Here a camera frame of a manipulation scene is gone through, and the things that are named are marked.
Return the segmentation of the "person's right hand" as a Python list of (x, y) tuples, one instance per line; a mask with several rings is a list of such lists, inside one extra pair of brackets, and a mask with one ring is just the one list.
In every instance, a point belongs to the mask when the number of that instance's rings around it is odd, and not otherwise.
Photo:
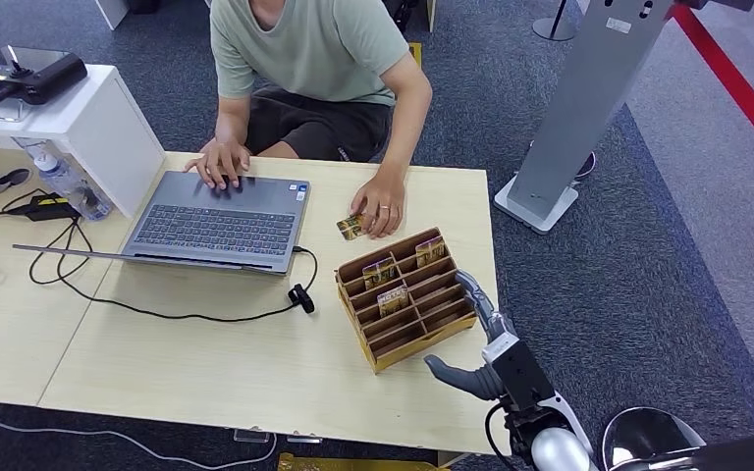
[(211, 139), (201, 149), (199, 157), (190, 159), (185, 173), (195, 171), (210, 189), (226, 190), (241, 186), (240, 176), (250, 167), (250, 153), (234, 140)]

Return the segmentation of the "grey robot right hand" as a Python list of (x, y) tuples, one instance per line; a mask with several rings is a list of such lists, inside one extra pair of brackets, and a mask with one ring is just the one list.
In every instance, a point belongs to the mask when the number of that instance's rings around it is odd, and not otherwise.
[[(455, 279), (463, 288), (463, 297), (473, 308), (489, 344), (501, 335), (515, 335), (512, 321), (501, 314), (468, 272), (458, 269)], [(506, 394), (502, 380), (488, 362), (476, 370), (468, 371), (450, 366), (434, 354), (426, 355), (423, 361), (438, 381), (481, 400), (497, 400)]]

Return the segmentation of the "person's left hand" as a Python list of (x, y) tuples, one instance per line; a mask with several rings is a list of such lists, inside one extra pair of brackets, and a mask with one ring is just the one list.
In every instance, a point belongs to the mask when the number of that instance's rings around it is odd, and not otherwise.
[(367, 236), (390, 236), (399, 228), (404, 218), (404, 179), (404, 171), (378, 170), (354, 195), (350, 215), (361, 217)]

